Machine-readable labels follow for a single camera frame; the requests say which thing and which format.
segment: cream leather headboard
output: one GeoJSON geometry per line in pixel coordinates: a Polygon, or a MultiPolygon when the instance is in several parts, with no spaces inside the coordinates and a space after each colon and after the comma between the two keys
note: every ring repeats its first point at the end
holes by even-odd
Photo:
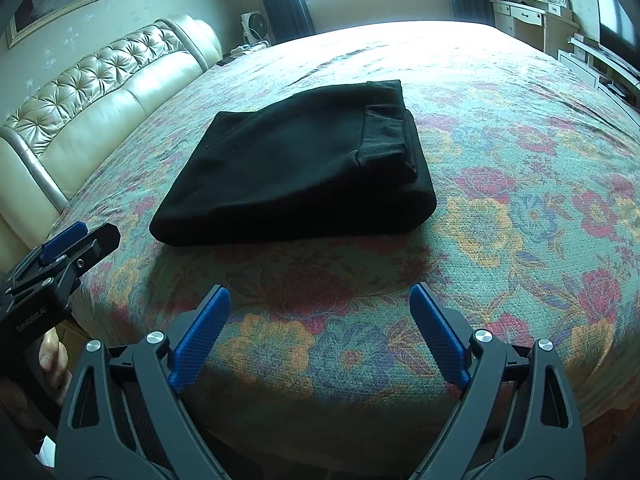
{"type": "Polygon", "coordinates": [[[220,59],[207,23],[171,16],[83,57],[10,115],[0,126],[0,272],[46,240],[129,134],[220,59]]]}

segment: folded clothing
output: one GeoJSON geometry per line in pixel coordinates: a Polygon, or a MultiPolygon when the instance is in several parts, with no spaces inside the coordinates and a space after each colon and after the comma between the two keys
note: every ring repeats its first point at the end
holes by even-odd
{"type": "Polygon", "coordinates": [[[172,246],[410,231],[436,197],[399,81],[219,112],[149,226],[172,246]]]}

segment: silver bolt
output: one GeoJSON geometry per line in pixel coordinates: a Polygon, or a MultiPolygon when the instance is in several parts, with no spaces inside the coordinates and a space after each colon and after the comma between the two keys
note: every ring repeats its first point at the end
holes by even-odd
{"type": "Polygon", "coordinates": [[[474,334],[475,338],[482,343],[488,343],[494,336],[488,330],[477,330],[474,334]]]}
{"type": "Polygon", "coordinates": [[[97,339],[94,339],[94,340],[92,340],[92,341],[89,341],[89,342],[86,344],[86,350],[87,350],[88,352],[95,352],[96,350],[99,350],[99,349],[100,349],[100,346],[102,346],[102,345],[100,344],[100,341],[98,341],[97,339]]]}
{"type": "Polygon", "coordinates": [[[545,352],[551,352],[554,349],[554,344],[549,339],[541,339],[538,341],[538,346],[545,352]]]}
{"type": "Polygon", "coordinates": [[[155,345],[164,339],[164,334],[162,332],[152,332],[151,334],[146,335],[146,342],[155,345]]]}

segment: white box fan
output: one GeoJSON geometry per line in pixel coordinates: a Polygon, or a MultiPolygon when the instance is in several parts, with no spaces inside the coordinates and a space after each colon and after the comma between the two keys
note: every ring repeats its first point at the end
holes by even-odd
{"type": "Polygon", "coordinates": [[[242,30],[244,30],[244,40],[252,45],[259,41],[267,40],[267,20],[260,12],[247,12],[240,16],[242,18],[242,30]]]}

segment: floral bedspread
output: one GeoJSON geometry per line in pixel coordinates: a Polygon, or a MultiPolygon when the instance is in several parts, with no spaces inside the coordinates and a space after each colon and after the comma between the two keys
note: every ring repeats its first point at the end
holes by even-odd
{"type": "Polygon", "coordinates": [[[246,452],[363,474],[411,469],[456,393],[415,327],[426,281],[473,326],[561,354],[587,424],[640,394],[640,134],[550,57],[468,23],[389,23],[214,67],[87,181],[56,227],[113,222],[120,249],[73,297],[108,344],[138,340],[215,283],[232,314],[194,418],[246,452]],[[409,234],[171,248],[149,222],[219,110],[400,79],[438,197],[409,234]]]}

